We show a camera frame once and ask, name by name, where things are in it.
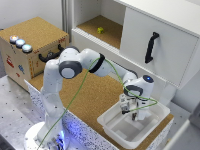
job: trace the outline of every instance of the green cable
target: green cable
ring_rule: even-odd
[[[40,143],[39,147],[37,148],[37,150],[39,150],[40,146],[41,146],[42,143],[44,142],[44,140],[45,140],[45,138],[47,137],[47,135],[51,132],[51,130],[55,127],[55,125],[62,119],[62,117],[64,116],[64,114],[67,112],[67,110],[69,109],[70,105],[72,104],[72,102],[74,101],[74,99],[76,98],[76,96],[78,95],[78,93],[80,92],[80,90],[81,90],[81,88],[82,88],[82,86],[83,86],[83,84],[84,84],[84,82],[85,82],[85,79],[86,79],[86,77],[87,77],[87,74],[88,74],[90,68],[91,68],[92,65],[93,65],[97,60],[99,60],[99,59],[100,59],[100,58],[97,58],[96,60],[94,60],[94,61],[91,63],[89,69],[87,70],[87,72],[86,72],[86,74],[85,74],[85,77],[83,78],[83,81],[82,81],[82,83],[81,83],[81,85],[80,85],[78,91],[76,92],[76,94],[74,95],[74,97],[73,97],[72,100],[70,101],[69,105],[67,106],[67,108],[65,109],[65,111],[63,112],[63,114],[60,116],[60,118],[54,123],[54,125],[49,129],[49,131],[47,132],[47,134],[44,136],[44,138],[43,138],[43,140],[41,141],[41,143]],[[123,86],[129,93],[131,93],[132,95],[134,95],[134,96],[136,96],[136,97],[138,97],[138,98],[142,98],[142,99],[146,99],[146,100],[150,100],[150,101],[154,101],[154,102],[155,102],[155,103],[153,103],[153,104],[151,104],[151,105],[148,105],[148,106],[144,106],[144,107],[132,109],[132,110],[130,110],[130,112],[131,112],[131,111],[138,110],[138,109],[141,109],[141,108],[153,106],[153,105],[156,105],[156,104],[157,104],[157,101],[154,100],[154,99],[149,99],[149,98],[141,97],[141,96],[135,95],[135,94],[133,94],[132,92],[130,92],[130,91],[124,86],[124,84],[123,84],[123,82],[122,82],[122,79],[120,78],[120,76],[119,76],[117,70],[116,70],[115,67],[112,65],[112,63],[110,63],[107,59],[106,59],[106,61],[107,61],[107,62],[112,66],[112,68],[115,70],[115,72],[116,72],[116,74],[117,74],[117,77],[118,77],[120,83],[122,84],[122,86]]]

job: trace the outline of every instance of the robotic arm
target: robotic arm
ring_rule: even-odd
[[[38,141],[42,141],[44,135],[53,126],[56,120],[64,112],[62,102],[59,97],[59,91],[62,89],[63,78],[72,79],[82,72],[82,69],[89,69],[91,63],[96,61],[90,72],[99,77],[108,75],[110,72],[116,74],[112,66],[104,60],[104,56],[91,50],[84,49],[81,53],[75,47],[66,48],[60,55],[59,59],[47,62],[44,70],[44,83],[41,89],[41,97],[46,110],[45,124],[37,134]],[[153,90],[154,81],[151,77],[144,75],[137,78],[137,74],[129,71],[115,62],[110,61],[122,78],[124,86],[133,94],[141,97],[150,98]],[[142,98],[136,98],[134,95],[124,89],[124,93],[120,95],[120,107],[122,114],[128,113],[133,103],[137,103],[137,107],[149,105],[149,101]],[[134,113],[133,120],[143,120],[146,117],[148,107],[138,109]],[[61,136],[62,121],[57,123],[55,128],[48,134],[44,144],[55,139],[55,135]]]

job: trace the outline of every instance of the cardboard box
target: cardboard box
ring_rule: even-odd
[[[10,36],[16,35],[32,46],[31,53],[23,53],[10,44]],[[45,63],[39,54],[49,57],[59,52],[58,45],[69,45],[69,35],[45,20],[36,17],[0,31],[0,50],[8,76],[28,91],[27,81],[43,72]]]

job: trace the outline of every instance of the cork surface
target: cork surface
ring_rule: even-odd
[[[63,80],[63,88],[60,91],[60,98],[64,107],[67,107],[70,100],[77,92],[85,73],[86,70],[83,70],[83,72],[76,78]],[[40,90],[43,84],[43,74],[40,74],[29,82],[35,88]],[[123,90],[121,84],[111,77],[97,77],[94,74],[88,74],[83,88],[70,106],[69,110],[117,146],[120,150],[125,150],[109,138],[105,134],[102,126],[97,122],[97,118],[102,113],[118,102],[119,95],[122,92]],[[135,150],[145,150],[172,119],[173,115],[169,114]]]
[[[99,38],[100,40],[120,49],[123,29],[122,25],[117,24],[103,16],[98,16],[92,20],[78,25],[77,27]],[[97,29],[99,27],[102,27],[104,29],[103,34],[97,33]]]
[[[40,17],[27,20],[0,31],[0,37],[7,42],[10,42],[10,36],[12,35],[17,35],[20,39],[24,39],[27,44],[32,46],[33,51],[62,37],[68,36],[67,33]]]

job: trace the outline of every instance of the box handle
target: box handle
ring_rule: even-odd
[[[47,56],[46,58],[43,57],[42,54],[39,54],[39,55],[38,55],[38,56],[39,56],[39,59],[40,59],[42,62],[44,62],[44,63],[46,63],[47,61],[49,61],[49,60],[51,60],[51,59],[55,59],[56,57],[60,56],[61,52],[64,50],[64,48],[61,47],[60,44],[58,45],[58,49],[60,50],[58,53],[55,53],[55,54],[53,54],[53,55],[51,55],[51,56],[49,56],[49,57]]]
[[[147,48],[147,53],[146,53],[146,56],[145,56],[145,63],[146,64],[153,60],[153,57],[151,57],[151,53],[152,53],[152,50],[153,50],[154,40],[157,39],[158,37],[159,37],[159,34],[156,33],[156,32],[153,32],[153,36],[150,38],[148,48]]]

